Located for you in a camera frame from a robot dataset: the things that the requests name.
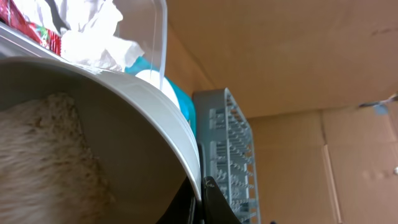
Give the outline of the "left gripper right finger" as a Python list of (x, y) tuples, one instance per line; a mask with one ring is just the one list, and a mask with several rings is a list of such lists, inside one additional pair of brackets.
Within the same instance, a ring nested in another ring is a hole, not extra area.
[(206, 224), (241, 224), (214, 178), (202, 180), (202, 210)]

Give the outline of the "grey bowl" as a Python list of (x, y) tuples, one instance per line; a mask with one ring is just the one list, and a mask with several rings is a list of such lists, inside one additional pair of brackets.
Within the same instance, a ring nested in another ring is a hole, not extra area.
[(96, 223), (157, 223), (186, 178), (201, 201), (195, 137), (160, 90), (132, 75), (46, 58), (1, 61), (1, 111), (56, 93), (75, 100), (114, 197)]

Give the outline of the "red snack wrapper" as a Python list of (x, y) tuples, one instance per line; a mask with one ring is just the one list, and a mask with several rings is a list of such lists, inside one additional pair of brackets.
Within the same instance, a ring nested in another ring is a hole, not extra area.
[(42, 47), (60, 55), (60, 36), (50, 29), (26, 21), (13, 0), (1, 0), (1, 22), (25, 34)]

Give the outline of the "white napkin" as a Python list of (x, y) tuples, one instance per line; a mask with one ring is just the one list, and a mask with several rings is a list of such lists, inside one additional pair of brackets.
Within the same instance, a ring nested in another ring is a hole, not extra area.
[(144, 55), (140, 45), (115, 36), (122, 13), (112, 1), (15, 0), (24, 19), (50, 29), (61, 38), (65, 60), (123, 72)]

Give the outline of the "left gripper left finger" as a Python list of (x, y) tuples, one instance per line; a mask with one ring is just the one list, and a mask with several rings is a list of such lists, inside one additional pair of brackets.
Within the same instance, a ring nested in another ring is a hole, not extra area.
[(156, 224), (193, 224), (196, 204), (197, 201), (191, 183), (186, 178), (166, 212)]

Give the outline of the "white rice grains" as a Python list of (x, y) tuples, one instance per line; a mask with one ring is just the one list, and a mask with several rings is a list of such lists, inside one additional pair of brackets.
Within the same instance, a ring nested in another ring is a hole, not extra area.
[(56, 93), (1, 111), (1, 223), (96, 223), (114, 202), (75, 100)]

